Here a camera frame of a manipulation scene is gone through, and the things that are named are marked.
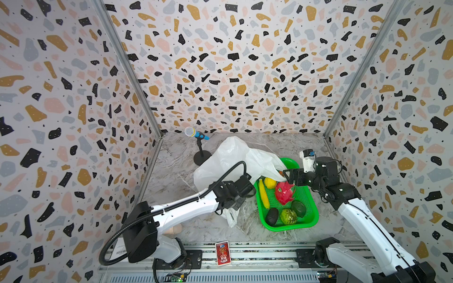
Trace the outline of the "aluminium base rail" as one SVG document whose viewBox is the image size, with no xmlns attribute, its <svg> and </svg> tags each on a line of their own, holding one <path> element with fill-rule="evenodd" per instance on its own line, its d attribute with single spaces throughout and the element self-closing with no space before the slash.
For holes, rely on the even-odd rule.
<svg viewBox="0 0 453 283">
<path fill-rule="evenodd" d="M 337 283 L 357 283 L 342 267 L 315 263 L 312 242 L 230 242 L 231 264 L 218 266 L 213 243 L 186 244 L 186 267 L 170 270 L 153 258 L 99 269 L 100 283 L 163 283 L 168 274 L 187 275 L 186 283 L 319 283 L 318 271 L 334 271 Z"/>
</svg>

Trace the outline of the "yellow lemon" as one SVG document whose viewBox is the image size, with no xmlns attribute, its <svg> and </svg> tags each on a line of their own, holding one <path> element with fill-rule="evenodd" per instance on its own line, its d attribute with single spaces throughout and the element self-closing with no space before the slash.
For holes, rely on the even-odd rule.
<svg viewBox="0 0 453 283">
<path fill-rule="evenodd" d="M 267 189 L 275 189 L 277 186 L 277 181 L 271 178 L 265 178 L 264 185 Z"/>
</svg>

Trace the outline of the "dark brown avocado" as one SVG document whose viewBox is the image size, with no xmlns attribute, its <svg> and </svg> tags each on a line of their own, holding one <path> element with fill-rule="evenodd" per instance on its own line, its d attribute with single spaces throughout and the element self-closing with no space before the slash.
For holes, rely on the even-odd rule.
<svg viewBox="0 0 453 283">
<path fill-rule="evenodd" d="M 276 208 L 271 208 L 266 217 L 265 217 L 265 222 L 269 226 L 275 226 L 277 221 L 279 220 L 279 211 Z"/>
</svg>

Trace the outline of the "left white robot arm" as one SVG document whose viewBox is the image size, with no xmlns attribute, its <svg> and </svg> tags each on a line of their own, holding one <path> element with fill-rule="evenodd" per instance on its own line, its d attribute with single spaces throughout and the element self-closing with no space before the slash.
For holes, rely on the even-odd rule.
<svg viewBox="0 0 453 283">
<path fill-rule="evenodd" d="M 122 233 L 127 260 L 137 263 L 149 257 L 160 259 L 174 269 L 183 264 L 187 252 L 178 238 L 164 232 L 197 216 L 238 210 L 247 198 L 256 194 L 248 174 L 236 181 L 214 182 L 205 190 L 171 204 L 152 208 L 146 201 L 135 206 L 124 222 Z"/>
</svg>

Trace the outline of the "aluminium corner post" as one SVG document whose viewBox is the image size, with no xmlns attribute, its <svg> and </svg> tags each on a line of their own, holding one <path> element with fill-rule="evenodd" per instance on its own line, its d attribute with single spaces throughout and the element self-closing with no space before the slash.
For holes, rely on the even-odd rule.
<svg viewBox="0 0 453 283">
<path fill-rule="evenodd" d="M 154 134 L 156 140 L 160 140 L 162 138 L 163 134 L 158 127 L 158 123 L 156 122 L 156 119 L 152 113 L 150 105 L 148 104 L 148 102 L 146 100 L 144 92 L 139 84 L 138 78 L 137 78 L 135 72 L 133 71 L 133 68 L 130 64 L 127 53 L 125 52 L 125 50 L 122 47 L 120 38 L 116 32 L 116 29 L 114 28 L 114 24 L 112 23 L 112 20 L 109 17 L 105 4 L 101 0 L 93 0 L 92 3 L 93 3 L 95 11 L 97 12 L 97 14 L 100 18 L 101 24 L 105 28 L 106 34 L 112 43 L 113 49 L 115 50 L 117 57 L 125 70 L 125 74 L 127 75 L 130 83 L 132 84 L 132 87 L 138 97 L 140 105 L 142 106 L 142 108 L 147 116 L 147 119 L 150 122 L 150 127 L 152 129 L 152 133 Z"/>
<path fill-rule="evenodd" d="M 366 71 L 369 69 L 370 65 L 373 62 L 374 56 L 378 53 L 379 48 L 383 42 L 383 40 L 388 35 L 393 23 L 395 22 L 397 16 L 402 11 L 404 6 L 403 0 L 395 0 L 393 1 L 392 5 L 389 8 L 389 11 L 384 19 L 383 24 L 381 25 L 381 29 L 378 31 L 373 43 L 371 44 L 369 50 L 367 51 L 366 55 L 363 58 L 361 65 L 359 66 L 356 74 L 353 76 L 352 82 L 349 84 L 349 87 L 346 91 L 346 94 L 343 96 L 343 99 L 338 104 L 338 108 L 333 115 L 333 118 L 329 122 L 326 131 L 323 133 L 323 137 L 325 140 L 328 139 L 329 135 L 333 132 L 336 123 L 339 121 L 342 111 L 348 105 L 349 100 L 353 96 L 357 86 L 361 82 L 362 77 L 365 75 Z"/>
</svg>

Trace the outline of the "yellow banana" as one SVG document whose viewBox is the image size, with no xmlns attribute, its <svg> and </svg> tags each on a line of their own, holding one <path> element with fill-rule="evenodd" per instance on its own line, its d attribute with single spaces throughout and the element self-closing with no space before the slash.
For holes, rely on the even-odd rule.
<svg viewBox="0 0 453 283">
<path fill-rule="evenodd" d="M 261 198 L 263 206 L 265 207 L 265 209 L 270 209 L 270 202 L 269 202 L 269 199 L 267 196 L 267 192 L 266 192 L 266 188 L 264 186 L 263 179 L 259 179 L 259 181 L 258 181 L 258 190 L 259 190 L 259 194 L 260 194 L 260 198 Z"/>
</svg>

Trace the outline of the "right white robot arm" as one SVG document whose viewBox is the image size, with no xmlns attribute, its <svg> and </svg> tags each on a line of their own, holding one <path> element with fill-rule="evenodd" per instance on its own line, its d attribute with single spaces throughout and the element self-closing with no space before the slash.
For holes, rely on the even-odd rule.
<svg viewBox="0 0 453 283">
<path fill-rule="evenodd" d="M 370 261 L 330 237 L 316 242 L 315 263 L 337 265 L 363 283 L 432 283 L 435 270 L 419 262 L 394 240 L 379 223 L 357 189 L 340 181 L 339 161 L 327 156 L 315 158 L 312 171 L 283 171 L 288 183 L 308 186 L 351 224 L 374 256 Z"/>
</svg>

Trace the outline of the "white plastic bag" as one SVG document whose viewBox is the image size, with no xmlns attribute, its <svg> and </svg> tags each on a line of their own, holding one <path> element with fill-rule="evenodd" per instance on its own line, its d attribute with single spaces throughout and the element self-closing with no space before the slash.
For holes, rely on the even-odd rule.
<svg viewBox="0 0 453 283">
<path fill-rule="evenodd" d="M 280 173 L 287 168 L 276 154 L 249 147 L 239 137 L 232 136 L 226 138 L 214 154 L 195 170 L 193 174 L 195 187 L 203 191 L 241 161 L 245 162 L 247 168 L 239 165 L 225 177 L 225 181 L 236 181 L 244 172 L 251 176 L 252 184 L 262 177 L 277 182 L 286 181 Z"/>
</svg>

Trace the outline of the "aluminium corner post right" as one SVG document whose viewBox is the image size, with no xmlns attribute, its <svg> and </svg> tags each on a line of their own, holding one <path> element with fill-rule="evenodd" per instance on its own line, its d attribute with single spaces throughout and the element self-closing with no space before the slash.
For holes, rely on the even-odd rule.
<svg viewBox="0 0 453 283">
<path fill-rule="evenodd" d="M 348 105 L 349 100 L 353 96 L 357 86 L 361 82 L 362 77 L 365 75 L 366 71 L 369 69 L 370 65 L 373 62 L 374 56 L 378 53 L 379 48 L 383 42 L 383 40 L 388 35 L 393 23 L 395 22 L 397 16 L 402 11 L 404 6 L 403 0 L 395 0 L 393 1 L 392 5 L 389 8 L 389 11 L 384 19 L 383 24 L 381 25 L 381 29 L 378 31 L 373 43 L 371 44 L 369 50 L 367 51 L 366 55 L 363 58 L 361 65 L 359 66 L 356 74 L 353 76 L 352 82 L 349 84 L 349 87 L 346 91 L 346 94 L 343 96 L 343 99 L 338 104 L 338 108 L 333 115 L 333 118 L 329 122 L 326 131 L 323 133 L 323 137 L 325 140 L 328 139 L 329 135 L 333 132 L 336 123 L 339 121 L 342 111 Z"/>
</svg>

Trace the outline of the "circuit board right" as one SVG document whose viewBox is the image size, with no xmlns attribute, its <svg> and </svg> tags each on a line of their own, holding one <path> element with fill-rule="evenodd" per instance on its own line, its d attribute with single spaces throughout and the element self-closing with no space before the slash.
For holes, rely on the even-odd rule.
<svg viewBox="0 0 453 283">
<path fill-rule="evenodd" d="M 318 271 L 319 283 L 337 283 L 337 275 L 334 271 Z"/>
</svg>

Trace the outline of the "aluminium corner post left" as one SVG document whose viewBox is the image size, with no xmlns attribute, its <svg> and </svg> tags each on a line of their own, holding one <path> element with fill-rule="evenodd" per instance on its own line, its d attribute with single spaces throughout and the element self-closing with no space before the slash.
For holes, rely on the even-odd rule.
<svg viewBox="0 0 453 283">
<path fill-rule="evenodd" d="M 93 0 L 92 3 L 93 3 L 95 11 L 97 12 L 97 14 L 100 18 L 101 24 L 105 28 L 106 34 L 112 43 L 113 49 L 115 50 L 117 57 L 125 70 L 125 74 L 127 75 L 130 83 L 132 84 L 132 87 L 138 97 L 140 105 L 142 106 L 142 108 L 147 116 L 147 119 L 150 122 L 150 127 L 152 129 L 152 133 L 154 134 L 156 140 L 160 140 L 162 138 L 163 134 L 158 127 L 158 123 L 156 122 L 156 119 L 152 113 L 150 105 L 148 104 L 148 102 L 146 100 L 144 92 L 139 84 L 138 78 L 137 78 L 135 72 L 133 71 L 133 68 L 130 64 L 127 53 L 125 52 L 125 50 L 122 47 L 120 38 L 116 32 L 116 29 L 114 28 L 114 24 L 112 23 L 112 20 L 109 17 L 105 4 L 101 0 Z"/>
</svg>

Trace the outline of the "green circuit board left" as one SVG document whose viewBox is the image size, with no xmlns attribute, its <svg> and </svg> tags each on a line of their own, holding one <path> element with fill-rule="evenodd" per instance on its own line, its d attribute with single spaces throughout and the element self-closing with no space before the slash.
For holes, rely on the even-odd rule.
<svg viewBox="0 0 453 283">
<path fill-rule="evenodd" d="M 187 275 L 182 273 L 168 274 L 164 277 L 164 283 L 185 283 Z"/>
</svg>

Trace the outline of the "red dragon fruit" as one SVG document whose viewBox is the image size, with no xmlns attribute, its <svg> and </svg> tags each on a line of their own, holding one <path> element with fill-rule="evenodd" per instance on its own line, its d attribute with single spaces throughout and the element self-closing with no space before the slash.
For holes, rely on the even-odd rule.
<svg viewBox="0 0 453 283">
<path fill-rule="evenodd" d="M 275 196 L 281 205 L 286 205 L 294 200 L 294 185 L 288 182 L 278 182 L 275 188 Z"/>
</svg>

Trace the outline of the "green custard apple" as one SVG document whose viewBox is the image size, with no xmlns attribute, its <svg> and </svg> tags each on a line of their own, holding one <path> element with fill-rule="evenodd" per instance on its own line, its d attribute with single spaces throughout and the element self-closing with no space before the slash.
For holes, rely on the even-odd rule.
<svg viewBox="0 0 453 283">
<path fill-rule="evenodd" d="M 280 220 L 284 225 L 296 224 L 297 218 L 297 213 L 292 209 L 283 209 L 280 213 Z"/>
</svg>

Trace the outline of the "blue microphone on stand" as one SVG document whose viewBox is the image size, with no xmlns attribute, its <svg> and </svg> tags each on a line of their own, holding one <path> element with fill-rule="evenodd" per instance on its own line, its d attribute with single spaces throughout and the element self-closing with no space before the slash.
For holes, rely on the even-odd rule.
<svg viewBox="0 0 453 283">
<path fill-rule="evenodd" d="M 202 148 L 202 141 L 209 140 L 210 138 L 204 135 L 203 133 L 196 131 L 193 127 L 186 127 L 184 133 L 188 137 L 196 138 L 198 151 L 195 153 L 193 161 L 198 166 L 202 165 L 212 156 L 212 154 L 209 151 L 204 150 Z"/>
</svg>

